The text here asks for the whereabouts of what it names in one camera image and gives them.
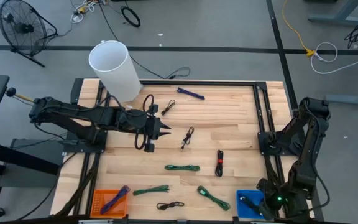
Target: blue plastic bin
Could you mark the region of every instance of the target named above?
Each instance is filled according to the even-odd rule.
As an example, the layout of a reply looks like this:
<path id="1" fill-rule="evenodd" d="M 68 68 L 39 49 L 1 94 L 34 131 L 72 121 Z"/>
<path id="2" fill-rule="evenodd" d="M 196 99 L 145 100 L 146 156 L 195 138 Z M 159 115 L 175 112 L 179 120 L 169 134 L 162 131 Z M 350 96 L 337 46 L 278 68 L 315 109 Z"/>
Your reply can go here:
<path id="1" fill-rule="evenodd" d="M 264 198 L 264 194 L 259 190 L 237 190 L 237 216 L 239 218 L 264 219 L 263 216 L 256 214 L 244 202 L 240 201 L 239 193 L 246 195 L 255 205 L 258 205 Z"/>

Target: white cylinder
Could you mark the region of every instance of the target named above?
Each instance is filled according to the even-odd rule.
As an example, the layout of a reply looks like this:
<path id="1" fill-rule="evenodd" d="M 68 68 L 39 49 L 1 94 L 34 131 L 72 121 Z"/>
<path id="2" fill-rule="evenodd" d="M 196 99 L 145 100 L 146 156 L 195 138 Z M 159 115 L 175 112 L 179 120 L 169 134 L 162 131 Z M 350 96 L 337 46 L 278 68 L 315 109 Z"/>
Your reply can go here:
<path id="1" fill-rule="evenodd" d="M 131 101 L 139 94 L 139 77 L 123 43 L 111 40 L 98 44 L 89 54 L 89 64 L 119 101 Z"/>

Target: orange plastic bin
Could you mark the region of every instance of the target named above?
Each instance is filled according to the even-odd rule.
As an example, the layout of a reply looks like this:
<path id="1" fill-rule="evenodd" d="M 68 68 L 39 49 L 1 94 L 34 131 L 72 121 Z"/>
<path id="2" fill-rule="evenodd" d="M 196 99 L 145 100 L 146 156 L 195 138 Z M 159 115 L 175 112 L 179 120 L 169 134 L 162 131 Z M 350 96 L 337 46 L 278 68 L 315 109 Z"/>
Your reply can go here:
<path id="1" fill-rule="evenodd" d="M 102 207 L 109 203 L 119 190 L 95 190 L 92 200 L 91 218 L 124 218 L 127 213 L 127 195 L 120 198 L 117 203 L 105 214 L 100 214 Z"/>

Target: wooden tabletop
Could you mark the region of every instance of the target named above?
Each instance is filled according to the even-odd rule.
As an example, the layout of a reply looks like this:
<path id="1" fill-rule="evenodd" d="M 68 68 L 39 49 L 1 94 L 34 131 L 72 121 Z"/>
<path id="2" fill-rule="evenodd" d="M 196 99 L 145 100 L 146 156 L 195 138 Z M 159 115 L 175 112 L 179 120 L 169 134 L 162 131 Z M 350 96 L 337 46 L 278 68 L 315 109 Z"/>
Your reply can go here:
<path id="1" fill-rule="evenodd" d="M 85 79 L 78 104 L 94 106 L 98 85 L 98 79 Z M 129 194 L 127 213 L 133 219 L 232 220 L 233 216 L 237 216 L 236 190 L 255 189 L 260 178 L 266 177 L 264 158 L 260 155 L 257 142 L 259 126 L 252 87 L 180 86 L 204 95 L 205 100 L 177 93 L 177 87 L 146 85 L 134 101 L 123 103 L 124 106 L 140 109 L 144 98 L 153 94 L 161 112 L 174 99 L 176 105 L 165 116 L 161 116 L 160 112 L 157 114 L 163 123 L 172 128 L 172 133 L 154 141 L 154 153 L 146 153 L 134 148 L 133 134 L 108 132 L 96 189 L 120 189 L 123 185 L 132 190 L 164 184 L 170 186 L 169 193 Z M 285 89 L 282 82 L 267 82 L 267 87 L 275 129 L 280 130 L 291 120 Z M 264 120 L 267 121 L 262 92 L 259 94 Z M 182 139 L 190 126 L 195 128 L 194 134 L 190 145 L 181 151 Z M 224 151 L 223 177 L 214 175 L 218 149 Z M 76 190 L 83 156 L 76 155 L 63 167 L 51 214 L 58 212 Z M 286 178 L 295 160 L 293 156 L 282 157 Z M 168 171 L 164 169 L 167 164 L 198 165 L 201 170 Z M 196 191 L 199 185 L 228 202 L 231 209 L 225 212 L 199 195 Z M 84 213 L 87 194 L 88 189 L 84 191 L 80 213 Z M 175 201 L 183 202 L 185 206 L 165 211 L 156 209 L 156 204 L 160 202 Z"/>

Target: black fan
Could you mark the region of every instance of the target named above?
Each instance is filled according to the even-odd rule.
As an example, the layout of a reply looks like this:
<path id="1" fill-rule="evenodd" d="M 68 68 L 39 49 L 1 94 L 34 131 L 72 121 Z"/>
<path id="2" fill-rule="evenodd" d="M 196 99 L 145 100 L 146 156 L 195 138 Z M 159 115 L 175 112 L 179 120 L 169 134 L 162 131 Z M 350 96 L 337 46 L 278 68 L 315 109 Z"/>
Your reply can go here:
<path id="1" fill-rule="evenodd" d="M 44 21 L 51 25 L 55 32 L 47 35 Z M 12 52 L 45 67 L 33 56 L 47 47 L 49 39 L 56 37 L 54 25 L 43 18 L 30 4 L 22 0 L 5 0 L 0 5 L 0 28 Z"/>

